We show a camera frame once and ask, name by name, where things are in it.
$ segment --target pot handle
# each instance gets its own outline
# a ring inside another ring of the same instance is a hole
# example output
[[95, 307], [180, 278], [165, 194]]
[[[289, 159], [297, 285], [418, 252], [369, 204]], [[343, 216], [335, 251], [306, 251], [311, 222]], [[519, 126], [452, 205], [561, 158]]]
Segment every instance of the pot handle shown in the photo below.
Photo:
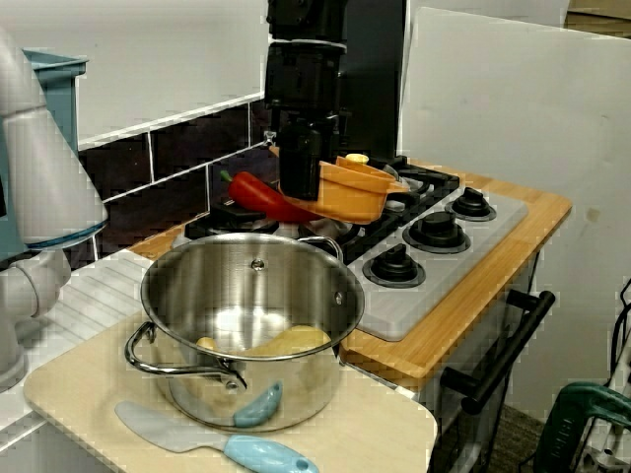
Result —
[[134, 348], [138, 345], [138, 342], [142, 340], [142, 337], [147, 335], [149, 343], [154, 343], [156, 339], [156, 324], [154, 322], [144, 322], [136, 333], [134, 333], [127, 343], [125, 344], [125, 360], [127, 363], [141, 372], [147, 372], [148, 374], [157, 374], [161, 376], [187, 376], [192, 374], [217, 376], [222, 378], [222, 382], [225, 382], [226, 389], [235, 391], [241, 389], [247, 389], [245, 380], [237, 373], [233, 372], [222, 366], [218, 367], [174, 367], [170, 365], [150, 365], [143, 362], [134, 353]]
[[409, 186], [396, 180], [390, 183], [390, 186], [387, 188], [386, 194], [402, 193], [402, 192], [409, 192], [409, 191], [410, 191]]
[[344, 262], [344, 252], [342, 251], [342, 247], [337, 244], [337, 242], [333, 238], [329, 238], [328, 236], [305, 236], [303, 238], [298, 238], [298, 241], [303, 241], [305, 243], [328, 243], [335, 250], [335, 256], [342, 263]]

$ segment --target stainless steel pot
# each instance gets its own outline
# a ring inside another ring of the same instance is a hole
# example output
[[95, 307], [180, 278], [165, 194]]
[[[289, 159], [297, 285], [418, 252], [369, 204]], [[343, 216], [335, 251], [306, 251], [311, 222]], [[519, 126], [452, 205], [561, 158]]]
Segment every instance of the stainless steel pot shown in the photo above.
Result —
[[[326, 241], [337, 258], [307, 244]], [[155, 375], [163, 394], [188, 416], [232, 431], [264, 432], [304, 421], [335, 393], [340, 365], [332, 347], [364, 310], [359, 281], [333, 240], [229, 234], [192, 241], [163, 255], [142, 282], [151, 321], [127, 342], [127, 362]], [[296, 354], [246, 357], [242, 351], [295, 325], [330, 342]], [[148, 336], [151, 362], [136, 345]], [[208, 350], [196, 344], [215, 340]]]

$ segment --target pot rim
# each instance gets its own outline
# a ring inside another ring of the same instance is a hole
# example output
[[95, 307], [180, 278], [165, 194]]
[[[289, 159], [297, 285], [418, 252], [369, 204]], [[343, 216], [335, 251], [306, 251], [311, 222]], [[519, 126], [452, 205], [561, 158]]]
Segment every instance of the pot rim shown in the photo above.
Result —
[[[341, 268], [342, 271], [344, 271], [347, 274], [347, 276], [349, 277], [349, 279], [353, 282], [355, 286], [355, 290], [357, 294], [357, 308], [358, 308], [357, 312], [359, 314], [356, 322], [352, 324], [352, 326], [349, 326], [346, 330], [344, 330], [341, 333], [341, 335], [339, 335], [335, 339], [332, 339], [330, 342], [327, 342], [324, 345], [320, 345], [317, 348], [312, 348], [305, 352], [295, 353], [292, 355], [280, 355], [280, 356], [272, 356], [272, 357], [247, 357], [247, 356], [234, 355], [234, 354], [223, 353], [223, 352], [216, 352], [213, 350], [209, 350], [207, 348], [200, 347], [196, 343], [192, 343], [186, 340], [185, 338], [181, 337], [176, 332], [170, 330], [169, 327], [167, 327], [163, 323], [162, 319], [154, 313], [153, 308], [149, 305], [149, 278], [153, 274], [152, 268], [157, 267], [159, 262], [164, 263], [166, 261], [169, 261], [170, 259], [174, 258], [179, 252], [185, 251], [188, 248], [191, 248], [195, 245], [215, 243], [215, 242], [248, 242], [249, 240], [255, 240], [256, 242], [262, 242], [262, 243], [287, 243], [287, 244], [298, 245], [306, 251], [311, 251], [311, 252], [315, 252], [316, 254], [319, 254], [324, 259], [333, 263], [335, 266]], [[322, 352], [328, 348], [331, 348], [333, 345], [337, 345], [341, 343], [342, 340], [348, 337], [351, 334], [351, 332], [353, 332], [353, 330], [357, 328], [357, 325], [359, 324], [364, 314], [364, 309], [366, 306], [366, 298], [364, 294], [364, 289], [362, 288], [359, 280], [353, 274], [353, 272], [350, 269], [348, 269], [348, 267], [337, 258], [331, 256], [326, 251], [321, 250], [311, 244], [303, 243], [297, 239], [289, 238], [287, 236], [253, 234], [253, 233], [250, 233], [250, 234], [233, 233], [233, 234], [206, 236], [204, 238], [199, 238], [199, 239], [189, 241], [185, 244], [178, 246], [177, 248], [174, 248], [166, 252], [165, 254], [160, 256], [158, 259], [156, 259], [152, 263], [152, 265], [149, 267], [149, 269], [146, 271], [145, 275], [143, 276], [141, 287], [140, 287], [140, 299], [141, 299], [143, 308], [145, 309], [145, 313], [149, 316], [151, 321], [154, 322], [156, 326], [158, 326], [158, 328], [160, 328], [160, 330], [165, 332], [165, 334], [174, 338], [179, 343], [182, 343], [185, 346], [192, 348], [193, 350], [197, 350], [207, 355], [212, 355], [222, 360], [235, 361], [235, 362], [281, 362], [281, 361], [294, 360], [294, 359], [298, 359], [301, 357], [306, 357], [308, 355], [313, 355], [313, 354]]]

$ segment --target spatula handle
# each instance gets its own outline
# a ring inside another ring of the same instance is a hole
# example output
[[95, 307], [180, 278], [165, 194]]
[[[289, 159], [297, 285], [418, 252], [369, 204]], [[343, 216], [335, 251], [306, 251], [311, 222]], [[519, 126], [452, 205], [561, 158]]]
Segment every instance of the spatula handle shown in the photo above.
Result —
[[276, 441], [251, 436], [231, 436], [224, 454], [257, 473], [318, 473], [303, 455]]

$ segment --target oven door handle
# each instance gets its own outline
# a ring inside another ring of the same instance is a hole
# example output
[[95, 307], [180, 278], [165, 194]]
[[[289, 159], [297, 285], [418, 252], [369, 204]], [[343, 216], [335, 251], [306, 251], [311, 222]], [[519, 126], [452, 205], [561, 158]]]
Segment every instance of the oven door handle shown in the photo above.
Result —
[[489, 369], [485, 370], [482, 379], [476, 379], [452, 368], [445, 368], [441, 376], [441, 386], [448, 387], [465, 396], [461, 401], [464, 412], [469, 415], [477, 415], [482, 412], [487, 401], [502, 379], [510, 372], [513, 363], [532, 337], [543, 317], [550, 311], [554, 302], [554, 295], [548, 291], [543, 291], [539, 297], [535, 297], [510, 290], [506, 303], [528, 313], [524, 314], [515, 334], [506, 341], [504, 349]]

